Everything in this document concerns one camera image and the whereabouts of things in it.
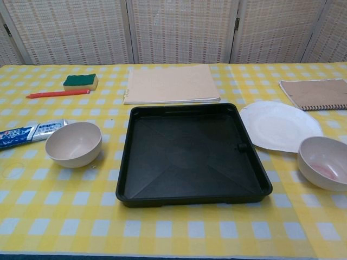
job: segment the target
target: green sponge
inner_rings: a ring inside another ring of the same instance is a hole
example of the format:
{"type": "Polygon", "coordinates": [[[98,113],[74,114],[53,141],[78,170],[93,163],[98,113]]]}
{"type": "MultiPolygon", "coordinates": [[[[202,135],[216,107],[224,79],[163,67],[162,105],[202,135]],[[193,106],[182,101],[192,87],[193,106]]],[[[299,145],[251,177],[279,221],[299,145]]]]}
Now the green sponge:
{"type": "Polygon", "coordinates": [[[65,90],[90,89],[95,90],[98,85],[98,77],[96,74],[89,75],[69,75],[67,76],[63,86],[65,90]]]}

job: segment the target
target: paper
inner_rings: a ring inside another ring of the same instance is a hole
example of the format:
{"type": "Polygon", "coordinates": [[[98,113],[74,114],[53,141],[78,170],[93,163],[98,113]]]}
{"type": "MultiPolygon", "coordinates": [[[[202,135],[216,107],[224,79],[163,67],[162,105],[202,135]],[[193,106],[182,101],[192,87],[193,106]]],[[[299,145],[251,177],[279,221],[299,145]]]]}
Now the paper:
{"type": "Polygon", "coordinates": [[[209,66],[132,70],[124,104],[213,102],[220,96],[209,66]]]}
{"type": "Polygon", "coordinates": [[[286,104],[259,101],[240,115],[252,143],[265,149],[297,153],[306,138],[323,136],[312,116],[286,104]]]}

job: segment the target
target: pink residue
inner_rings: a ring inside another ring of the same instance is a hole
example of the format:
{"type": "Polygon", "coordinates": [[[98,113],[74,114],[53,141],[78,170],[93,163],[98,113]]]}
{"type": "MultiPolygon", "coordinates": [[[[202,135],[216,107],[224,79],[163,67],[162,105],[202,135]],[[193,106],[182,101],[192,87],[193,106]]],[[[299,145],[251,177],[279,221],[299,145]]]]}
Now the pink residue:
{"type": "Polygon", "coordinates": [[[320,174],[332,179],[332,180],[337,180],[337,176],[334,174],[334,172],[329,169],[328,167],[324,165],[318,165],[318,164],[312,164],[311,167],[319,172],[320,174]]]}

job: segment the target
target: bowl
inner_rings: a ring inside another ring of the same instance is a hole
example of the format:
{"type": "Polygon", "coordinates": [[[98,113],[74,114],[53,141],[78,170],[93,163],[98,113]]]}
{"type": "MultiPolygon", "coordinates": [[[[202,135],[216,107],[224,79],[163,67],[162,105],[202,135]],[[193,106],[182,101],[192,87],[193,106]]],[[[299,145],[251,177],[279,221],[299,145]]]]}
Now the bowl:
{"type": "Polygon", "coordinates": [[[322,136],[305,139],[298,166],[307,180],[326,190],[347,191],[347,145],[322,136]]]}
{"type": "Polygon", "coordinates": [[[46,153],[57,164],[77,168],[93,161],[101,150],[101,130],[88,122],[63,126],[46,141],[46,153]]]}

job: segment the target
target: notebook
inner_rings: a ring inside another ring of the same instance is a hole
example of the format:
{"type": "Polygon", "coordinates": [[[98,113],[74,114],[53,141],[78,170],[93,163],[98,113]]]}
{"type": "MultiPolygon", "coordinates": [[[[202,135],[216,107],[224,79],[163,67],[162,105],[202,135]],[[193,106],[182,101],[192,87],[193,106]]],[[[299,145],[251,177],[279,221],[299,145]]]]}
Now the notebook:
{"type": "Polygon", "coordinates": [[[293,104],[301,110],[347,109],[347,83],[342,79],[281,80],[279,85],[293,104]]]}
{"type": "Polygon", "coordinates": [[[216,101],[220,96],[207,64],[132,70],[124,94],[124,104],[216,101]]]}

